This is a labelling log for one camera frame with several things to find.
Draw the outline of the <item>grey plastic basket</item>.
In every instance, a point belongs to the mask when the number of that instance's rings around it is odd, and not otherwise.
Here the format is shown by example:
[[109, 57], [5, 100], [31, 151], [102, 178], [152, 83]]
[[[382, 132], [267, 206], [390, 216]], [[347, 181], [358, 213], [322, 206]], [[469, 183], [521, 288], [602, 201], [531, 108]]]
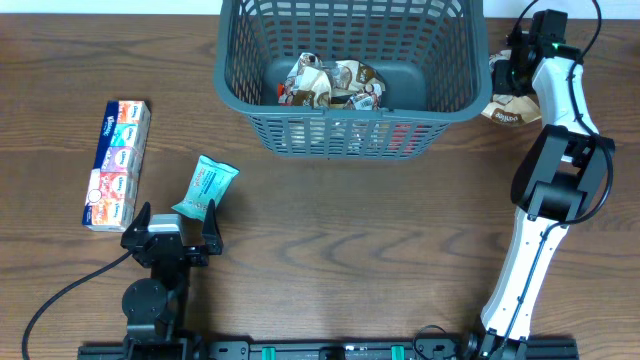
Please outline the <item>grey plastic basket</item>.
[[224, 0], [214, 85], [283, 156], [412, 158], [491, 96], [479, 0]]

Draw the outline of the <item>white brown snack bag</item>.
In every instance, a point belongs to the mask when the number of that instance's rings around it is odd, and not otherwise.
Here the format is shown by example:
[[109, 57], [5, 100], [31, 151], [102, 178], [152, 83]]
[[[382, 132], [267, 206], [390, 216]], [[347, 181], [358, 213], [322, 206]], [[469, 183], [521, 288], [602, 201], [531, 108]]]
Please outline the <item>white brown snack bag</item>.
[[321, 60], [302, 53], [286, 80], [278, 87], [278, 103], [283, 106], [328, 108], [332, 85]]

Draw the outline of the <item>teal wet wipes pack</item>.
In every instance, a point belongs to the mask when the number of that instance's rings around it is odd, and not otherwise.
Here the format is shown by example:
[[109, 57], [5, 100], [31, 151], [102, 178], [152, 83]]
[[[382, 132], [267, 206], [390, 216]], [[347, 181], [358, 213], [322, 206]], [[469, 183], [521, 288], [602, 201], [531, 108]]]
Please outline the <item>teal wet wipes pack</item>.
[[188, 218], [204, 221], [209, 203], [214, 201], [218, 206], [238, 174], [236, 168], [201, 155], [186, 195], [172, 209]]

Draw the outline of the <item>beige snack bag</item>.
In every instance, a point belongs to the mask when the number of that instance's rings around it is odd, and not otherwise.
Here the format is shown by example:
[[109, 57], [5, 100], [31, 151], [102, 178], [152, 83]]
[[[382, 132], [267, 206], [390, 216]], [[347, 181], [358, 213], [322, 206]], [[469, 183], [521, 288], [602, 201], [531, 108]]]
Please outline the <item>beige snack bag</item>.
[[331, 108], [379, 109], [386, 85], [374, 68], [356, 60], [341, 60], [325, 71], [332, 85]]

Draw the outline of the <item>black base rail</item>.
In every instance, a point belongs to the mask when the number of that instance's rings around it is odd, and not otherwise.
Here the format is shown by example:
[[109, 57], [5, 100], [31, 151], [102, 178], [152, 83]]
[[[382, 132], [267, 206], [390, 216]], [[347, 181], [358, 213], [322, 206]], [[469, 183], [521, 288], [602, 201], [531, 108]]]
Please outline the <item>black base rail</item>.
[[326, 359], [460, 359], [457, 341], [422, 338], [416, 343], [258, 343], [246, 341], [213, 342], [207, 348], [192, 350], [186, 344], [171, 345], [86, 345], [78, 348], [78, 360], [108, 359], [209, 359], [209, 360], [326, 360]]

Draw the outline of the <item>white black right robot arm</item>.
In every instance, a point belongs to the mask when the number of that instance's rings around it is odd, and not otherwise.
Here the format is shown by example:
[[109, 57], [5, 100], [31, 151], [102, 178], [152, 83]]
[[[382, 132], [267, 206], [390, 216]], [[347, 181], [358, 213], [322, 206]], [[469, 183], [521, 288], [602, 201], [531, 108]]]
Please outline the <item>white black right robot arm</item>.
[[461, 344], [463, 359], [569, 359], [572, 340], [530, 337], [533, 309], [548, 267], [570, 226], [594, 217], [614, 178], [615, 143], [591, 120], [582, 87], [586, 51], [565, 40], [568, 15], [538, 11], [531, 26], [515, 25], [509, 58], [496, 61], [499, 95], [535, 94], [543, 128], [511, 185], [514, 230], [497, 285], [478, 330]]

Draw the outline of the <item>red spaghetti package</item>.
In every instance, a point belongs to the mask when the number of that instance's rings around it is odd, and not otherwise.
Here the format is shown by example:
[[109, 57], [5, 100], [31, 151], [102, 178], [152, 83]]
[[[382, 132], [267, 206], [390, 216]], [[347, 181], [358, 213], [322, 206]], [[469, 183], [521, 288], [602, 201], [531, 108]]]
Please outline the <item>red spaghetti package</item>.
[[326, 124], [310, 120], [290, 120], [289, 140], [285, 135], [274, 137], [278, 151], [291, 145], [294, 154], [301, 154], [306, 144], [312, 155], [363, 157], [408, 157], [422, 143], [429, 144], [431, 125], [344, 120]]

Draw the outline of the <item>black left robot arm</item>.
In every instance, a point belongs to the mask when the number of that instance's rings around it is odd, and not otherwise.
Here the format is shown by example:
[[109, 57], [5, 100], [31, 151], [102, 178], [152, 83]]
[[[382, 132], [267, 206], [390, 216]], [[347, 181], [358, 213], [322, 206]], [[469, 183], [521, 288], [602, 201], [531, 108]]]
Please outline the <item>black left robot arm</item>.
[[209, 257], [220, 255], [223, 242], [215, 215], [216, 203], [207, 206], [202, 245], [183, 243], [178, 214], [151, 213], [145, 203], [124, 231], [121, 246], [150, 276], [132, 283], [122, 297], [127, 317], [127, 359], [207, 359], [203, 338], [184, 327], [190, 288], [190, 270], [206, 267]]

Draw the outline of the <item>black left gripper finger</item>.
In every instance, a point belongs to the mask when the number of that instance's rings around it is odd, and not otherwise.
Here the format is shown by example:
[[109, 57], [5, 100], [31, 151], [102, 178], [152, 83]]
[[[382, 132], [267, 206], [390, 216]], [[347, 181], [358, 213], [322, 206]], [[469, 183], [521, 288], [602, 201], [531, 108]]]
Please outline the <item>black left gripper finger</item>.
[[214, 199], [211, 199], [208, 203], [206, 214], [203, 221], [203, 228], [201, 235], [205, 241], [205, 245], [208, 249], [220, 249], [221, 248], [221, 234], [216, 220], [216, 203]]
[[147, 232], [147, 227], [151, 219], [151, 205], [145, 202], [138, 215], [127, 228], [127, 237], [135, 238]]

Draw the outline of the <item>Kleenex tissue multipack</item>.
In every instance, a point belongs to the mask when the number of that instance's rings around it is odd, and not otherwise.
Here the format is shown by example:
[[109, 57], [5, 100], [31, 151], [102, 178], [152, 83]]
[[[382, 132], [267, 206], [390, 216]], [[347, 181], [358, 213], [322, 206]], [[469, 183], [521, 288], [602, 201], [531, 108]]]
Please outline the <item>Kleenex tissue multipack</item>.
[[133, 221], [150, 121], [144, 101], [107, 103], [85, 197], [85, 227], [122, 232]]

